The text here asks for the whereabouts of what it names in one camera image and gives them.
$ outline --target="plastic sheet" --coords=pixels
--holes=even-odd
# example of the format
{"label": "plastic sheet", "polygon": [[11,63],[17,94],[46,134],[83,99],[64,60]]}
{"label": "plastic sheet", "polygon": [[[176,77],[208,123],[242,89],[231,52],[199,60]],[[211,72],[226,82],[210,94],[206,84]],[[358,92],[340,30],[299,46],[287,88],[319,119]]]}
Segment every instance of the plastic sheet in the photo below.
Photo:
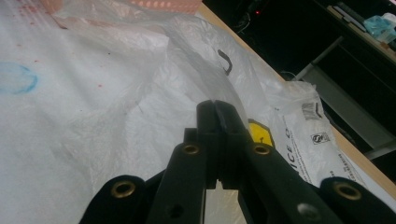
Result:
{"label": "plastic sheet", "polygon": [[396,38],[394,25],[384,17],[373,16],[364,21],[364,27],[373,38],[386,44]]}
{"label": "plastic sheet", "polygon": [[[206,21],[127,1],[76,0],[55,15],[62,30],[36,2],[0,10],[0,71],[18,73],[7,80],[16,91],[0,92],[0,200],[9,202],[0,205],[1,223],[78,223],[108,179],[164,169],[208,99],[235,105],[247,127],[248,119],[269,126],[276,148],[314,185],[359,176],[314,87],[280,81]],[[245,222],[234,191],[207,194],[207,223]]]}

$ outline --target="blue marker stain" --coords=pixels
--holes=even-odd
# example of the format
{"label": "blue marker stain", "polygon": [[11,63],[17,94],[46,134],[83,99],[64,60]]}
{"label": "blue marker stain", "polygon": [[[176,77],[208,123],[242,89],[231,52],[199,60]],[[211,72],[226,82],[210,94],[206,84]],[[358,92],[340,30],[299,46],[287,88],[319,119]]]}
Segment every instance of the blue marker stain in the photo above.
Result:
{"label": "blue marker stain", "polygon": [[0,93],[27,93],[35,88],[37,81],[37,75],[29,68],[17,63],[0,62]]}

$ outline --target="brass grommet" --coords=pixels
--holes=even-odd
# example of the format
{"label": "brass grommet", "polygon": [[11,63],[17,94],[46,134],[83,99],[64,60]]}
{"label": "brass grommet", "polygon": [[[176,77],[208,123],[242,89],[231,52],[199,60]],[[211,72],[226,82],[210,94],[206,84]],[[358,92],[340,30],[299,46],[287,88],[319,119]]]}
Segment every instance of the brass grommet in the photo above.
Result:
{"label": "brass grommet", "polygon": [[262,146],[255,146],[253,148],[254,152],[256,152],[259,155],[268,155],[271,152],[271,149],[268,147],[262,147]]}
{"label": "brass grommet", "polygon": [[111,188],[111,195],[115,198],[125,198],[134,193],[136,185],[129,180],[122,180],[113,185]]}
{"label": "brass grommet", "polygon": [[186,154],[195,155],[199,152],[199,148],[197,146],[188,145],[188,146],[183,147],[183,151]]}
{"label": "brass grommet", "polygon": [[357,201],[361,199],[361,192],[353,188],[348,183],[336,182],[333,184],[335,192],[346,199]]}

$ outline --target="wooden surface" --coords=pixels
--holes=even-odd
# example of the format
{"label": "wooden surface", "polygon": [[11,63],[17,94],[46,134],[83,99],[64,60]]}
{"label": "wooden surface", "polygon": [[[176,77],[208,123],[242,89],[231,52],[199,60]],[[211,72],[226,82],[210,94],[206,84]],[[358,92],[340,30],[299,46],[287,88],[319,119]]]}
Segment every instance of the wooden surface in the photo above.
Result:
{"label": "wooden surface", "polygon": [[[236,33],[233,32],[219,17],[217,17],[207,6],[201,4],[198,12],[210,23],[228,31],[233,38],[245,49],[254,52]],[[349,141],[345,139],[336,129],[332,128],[338,146],[352,159],[368,176],[381,186],[393,199],[396,200],[396,185],[391,182],[381,171],[379,171],[366,157],[364,157]]]}

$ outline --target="yellow sticker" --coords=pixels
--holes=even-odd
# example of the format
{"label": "yellow sticker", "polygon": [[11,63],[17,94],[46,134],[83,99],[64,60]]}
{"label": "yellow sticker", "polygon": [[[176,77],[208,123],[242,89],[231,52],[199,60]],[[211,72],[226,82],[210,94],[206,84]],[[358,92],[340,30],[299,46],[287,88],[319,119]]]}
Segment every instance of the yellow sticker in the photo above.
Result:
{"label": "yellow sticker", "polygon": [[270,130],[268,127],[260,124],[254,119],[248,121],[251,137],[255,143],[264,143],[271,147],[274,146],[274,141],[272,139]]}

